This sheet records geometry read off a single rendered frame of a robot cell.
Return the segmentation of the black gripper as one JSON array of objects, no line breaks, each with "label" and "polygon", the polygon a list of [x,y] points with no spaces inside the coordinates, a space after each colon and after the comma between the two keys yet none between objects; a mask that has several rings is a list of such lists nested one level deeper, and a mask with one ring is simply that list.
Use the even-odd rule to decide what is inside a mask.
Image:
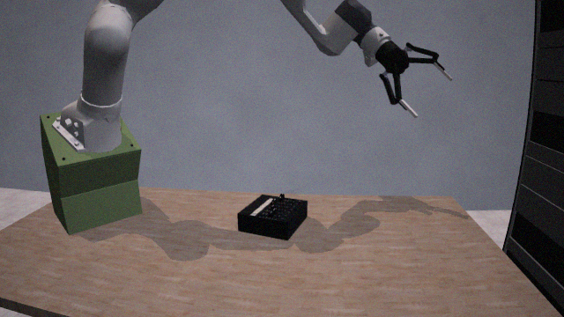
[{"label": "black gripper", "polygon": [[[433,58],[412,58],[408,57],[407,52],[417,51],[421,54],[433,56]],[[386,92],[388,94],[390,104],[396,105],[399,103],[405,110],[414,117],[417,118],[418,115],[411,109],[411,107],[402,100],[401,85],[400,85],[400,74],[409,67],[409,63],[432,63],[448,80],[452,78],[444,71],[444,68],[437,62],[439,55],[436,52],[426,50],[424,48],[414,47],[409,42],[406,43],[406,47],[401,49],[393,41],[386,41],[383,43],[375,54],[375,59],[385,68],[385,71],[379,75],[384,83]],[[388,80],[388,74],[392,73],[394,78],[395,95],[392,91],[390,81]],[[397,75],[396,75],[397,74]]]}]

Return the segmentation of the black lighting desk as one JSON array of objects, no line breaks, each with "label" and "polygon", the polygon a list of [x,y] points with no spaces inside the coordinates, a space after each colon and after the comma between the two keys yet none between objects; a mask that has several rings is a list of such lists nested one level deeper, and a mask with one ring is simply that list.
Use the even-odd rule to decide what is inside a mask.
[{"label": "black lighting desk", "polygon": [[307,216],[308,201],[260,195],[237,214],[238,231],[289,240]]}]

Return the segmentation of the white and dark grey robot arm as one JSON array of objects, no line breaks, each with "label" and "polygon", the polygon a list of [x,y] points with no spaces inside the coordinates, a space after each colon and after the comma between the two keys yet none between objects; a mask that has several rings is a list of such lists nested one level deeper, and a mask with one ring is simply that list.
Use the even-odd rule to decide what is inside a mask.
[{"label": "white and dark grey robot arm", "polygon": [[[63,108],[62,119],[56,117],[52,124],[76,152],[101,153],[121,144],[122,85],[131,32],[163,1],[101,0],[93,9],[85,30],[81,94]],[[365,64],[371,67],[378,63],[375,54],[379,47],[391,41],[371,23],[371,11],[357,0],[342,2],[321,25],[306,11],[306,0],[280,1],[328,56],[340,55],[353,40],[363,49]]]}]

